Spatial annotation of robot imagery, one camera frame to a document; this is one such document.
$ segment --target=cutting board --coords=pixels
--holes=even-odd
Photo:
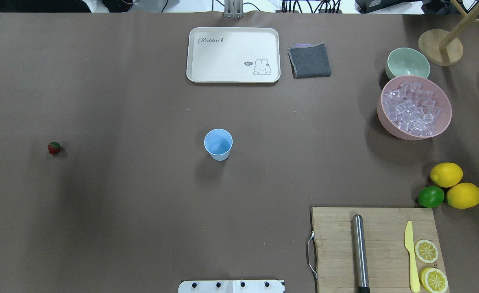
[[[409,254],[404,247],[407,221],[413,222],[416,243],[428,239],[438,248],[438,260],[427,264],[416,258],[418,272],[436,267],[446,273],[430,208],[312,208],[315,232],[318,293],[354,293],[356,274],[351,219],[362,216],[371,293],[411,293]],[[420,292],[427,290],[420,285]]]

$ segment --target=bunny drawing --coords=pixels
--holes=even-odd
[[[253,74],[271,75],[269,61],[266,59],[257,59]]]

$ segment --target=mint green bowl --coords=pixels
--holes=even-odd
[[[403,75],[416,75],[427,78],[431,72],[431,66],[421,52],[412,48],[397,48],[388,56],[386,62],[386,74],[389,79]]]

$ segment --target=lemon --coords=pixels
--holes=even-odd
[[[462,168],[455,163],[440,163],[429,173],[431,181],[440,187],[454,186],[462,180],[463,176]]]
[[[415,244],[415,254],[419,260],[425,263],[433,263],[438,258],[438,248],[433,242],[421,239]]]
[[[453,208],[471,208],[479,204],[479,188],[468,182],[457,184],[447,191],[446,202]]]
[[[447,291],[446,275],[434,267],[427,267],[420,273],[420,283],[430,293],[444,293]]]

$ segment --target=bowl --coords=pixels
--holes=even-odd
[[[426,91],[433,92],[433,100],[436,102],[436,106],[440,107],[442,110],[440,114],[437,116],[437,121],[435,124],[435,129],[433,134],[430,136],[416,136],[406,131],[401,130],[398,126],[396,126],[385,113],[385,105],[383,104],[383,95],[385,91],[389,90],[397,90],[401,88],[401,84],[404,81],[410,82],[420,82],[422,85],[422,89]],[[420,76],[413,76],[413,75],[404,75],[393,78],[390,80],[382,90],[381,97],[379,98],[379,102],[377,103],[377,116],[379,117],[379,121],[381,122],[382,126],[392,135],[406,140],[421,140],[427,139],[431,137],[436,137],[437,135],[444,132],[449,126],[451,122],[451,117],[453,116],[453,111],[451,109],[451,104],[449,103],[449,99],[447,98],[446,94],[438,85],[436,85],[431,80]]]
[[[430,72],[429,61],[421,52],[412,48],[393,50],[386,62],[386,74],[390,79],[402,75],[416,75],[427,78]]]

